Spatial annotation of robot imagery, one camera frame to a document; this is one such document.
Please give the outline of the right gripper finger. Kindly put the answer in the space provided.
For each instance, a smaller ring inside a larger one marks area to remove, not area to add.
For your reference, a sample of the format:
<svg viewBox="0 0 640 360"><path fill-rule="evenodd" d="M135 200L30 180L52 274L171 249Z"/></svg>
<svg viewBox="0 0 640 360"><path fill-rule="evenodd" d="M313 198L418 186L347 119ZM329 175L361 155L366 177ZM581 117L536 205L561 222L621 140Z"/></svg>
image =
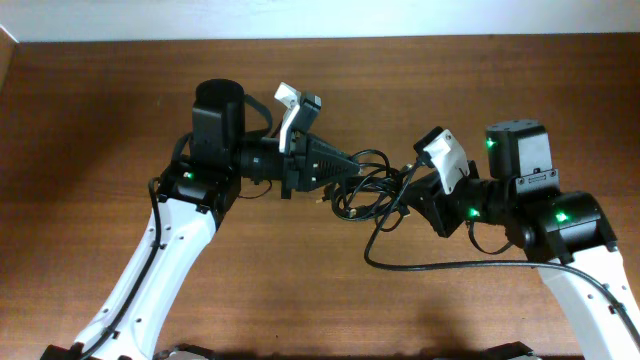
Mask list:
<svg viewBox="0 0 640 360"><path fill-rule="evenodd" d="M431 172L413 181L406 189L406 196L435 196L442 191L442 183L438 172Z"/></svg>
<svg viewBox="0 0 640 360"><path fill-rule="evenodd" d="M399 213L402 217L409 216L412 211L423 214L423 191L417 185L409 185L399 201Z"/></svg>

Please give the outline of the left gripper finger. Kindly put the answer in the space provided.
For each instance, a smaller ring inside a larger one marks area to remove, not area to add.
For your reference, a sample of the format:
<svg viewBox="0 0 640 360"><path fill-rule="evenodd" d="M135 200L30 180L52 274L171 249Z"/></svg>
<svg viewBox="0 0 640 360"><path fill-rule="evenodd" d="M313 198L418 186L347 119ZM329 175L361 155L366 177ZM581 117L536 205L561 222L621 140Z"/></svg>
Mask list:
<svg viewBox="0 0 640 360"><path fill-rule="evenodd" d="M314 173L357 173L359 165L350 156L315 135L307 137L307 165Z"/></svg>
<svg viewBox="0 0 640 360"><path fill-rule="evenodd" d="M304 175L304 190L313 191L331 183L341 182L359 172L359 166L312 164Z"/></svg>

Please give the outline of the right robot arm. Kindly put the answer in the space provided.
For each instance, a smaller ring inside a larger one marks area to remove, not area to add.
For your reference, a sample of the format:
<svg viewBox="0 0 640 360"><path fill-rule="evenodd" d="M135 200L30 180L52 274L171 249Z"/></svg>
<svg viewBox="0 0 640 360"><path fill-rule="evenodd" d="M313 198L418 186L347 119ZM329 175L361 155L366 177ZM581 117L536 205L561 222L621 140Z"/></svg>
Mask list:
<svg viewBox="0 0 640 360"><path fill-rule="evenodd" d="M514 120L485 130L490 176L448 130L437 128L414 148L432 173L407 187L402 203L441 237L462 223L501 226L556 298L587 359L636 359L639 308L617 237L597 200L564 192L545 127Z"/></svg>

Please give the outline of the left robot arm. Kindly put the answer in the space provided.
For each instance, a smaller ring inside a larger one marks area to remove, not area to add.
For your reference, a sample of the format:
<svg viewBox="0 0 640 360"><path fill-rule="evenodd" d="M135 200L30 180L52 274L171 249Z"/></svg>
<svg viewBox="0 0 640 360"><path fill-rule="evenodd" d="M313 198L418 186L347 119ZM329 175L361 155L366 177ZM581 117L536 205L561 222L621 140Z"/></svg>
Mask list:
<svg viewBox="0 0 640 360"><path fill-rule="evenodd" d="M311 192L359 173L348 154L311 134L322 101L281 84L286 107L273 126L246 131L245 109L267 123L268 108L232 80L199 84L192 130L176 142L168 167L148 183L152 212L138 247L95 317L69 348L50 345L45 359L150 359L191 267L240 196L241 182L278 181L281 196Z"/></svg>

